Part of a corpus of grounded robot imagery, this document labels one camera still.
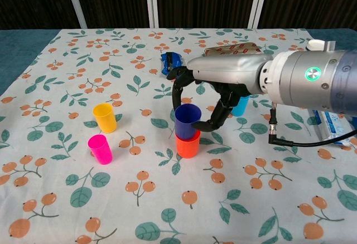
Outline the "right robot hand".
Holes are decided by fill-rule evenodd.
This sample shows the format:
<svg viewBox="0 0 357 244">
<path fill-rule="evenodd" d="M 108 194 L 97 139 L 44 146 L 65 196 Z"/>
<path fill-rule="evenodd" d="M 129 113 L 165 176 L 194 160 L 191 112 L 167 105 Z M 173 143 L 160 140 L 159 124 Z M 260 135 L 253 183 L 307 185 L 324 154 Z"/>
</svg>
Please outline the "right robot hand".
<svg viewBox="0 0 357 244">
<path fill-rule="evenodd" d="M 172 68 L 168 80 L 174 80 L 172 104 L 181 105 L 183 88 L 192 82 L 207 82 L 220 94 L 216 107 L 207 121 L 194 122 L 192 127 L 204 132 L 220 128 L 241 97 L 263 94 L 260 88 L 260 72 L 273 56 L 264 53 L 242 55 L 201 56 L 187 65 Z"/>
</svg>

